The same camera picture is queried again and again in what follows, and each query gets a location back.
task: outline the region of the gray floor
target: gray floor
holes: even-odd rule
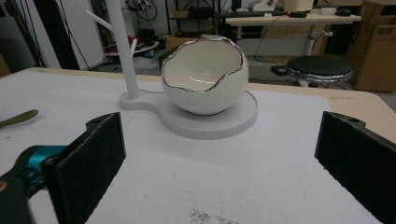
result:
[[[135,71],[137,74],[144,75],[152,75],[159,76],[160,75],[160,65],[158,63],[158,57],[163,53],[163,51],[156,51],[154,58],[151,59],[151,62],[146,59],[142,59],[144,64],[141,64],[142,61],[138,62],[135,66]],[[292,77],[280,77],[273,72],[271,72],[271,66],[275,65],[274,63],[261,63],[257,61],[252,61],[251,58],[247,57],[249,63],[249,79],[250,82],[256,83],[266,83],[273,85],[290,85],[290,86],[298,86],[297,81]],[[100,72],[112,72],[112,73],[122,73],[122,68],[120,66],[120,61],[118,58],[108,58],[108,63],[104,63],[94,70]],[[353,91],[351,85],[346,83],[335,84],[332,83],[329,86],[327,84],[323,86],[318,86],[318,88],[328,88],[328,89],[338,89],[338,90],[348,90]],[[373,94],[378,95],[385,103],[389,105],[393,111],[396,112],[396,92],[394,93],[386,93],[386,92],[374,92]]]

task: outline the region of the chair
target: chair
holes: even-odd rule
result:
[[[352,66],[341,60],[325,56],[302,56],[286,63],[287,72],[299,79],[310,81],[309,87],[317,82],[345,82],[353,74]]]

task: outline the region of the desk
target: desk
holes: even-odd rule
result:
[[[138,80],[149,88],[159,78]],[[0,86],[0,119],[25,106],[40,110],[0,130],[0,174],[27,147],[69,144],[89,119],[121,112],[127,159],[88,223],[378,223],[314,159],[317,137],[307,135],[318,131],[321,105],[396,142],[396,114],[371,93],[249,84],[258,99],[284,101],[266,102],[244,133],[197,141],[171,133],[152,113],[120,109],[122,74],[32,68],[1,78]],[[315,116],[286,111],[285,118],[268,118],[267,111],[283,113],[290,98],[309,100]],[[274,133],[281,142],[269,139]],[[30,205],[37,223],[56,222],[46,191]]]
[[[317,25],[319,24],[350,24],[353,21],[360,21],[359,16],[339,17],[331,15],[307,14],[306,18],[290,17],[251,17],[251,18],[229,18],[226,23],[238,27],[237,44],[246,55],[255,55],[258,49],[259,55],[310,55]],[[307,38],[295,39],[268,39],[264,38],[260,44],[260,39],[243,39],[241,37],[242,26],[271,26],[271,25],[310,25]]]

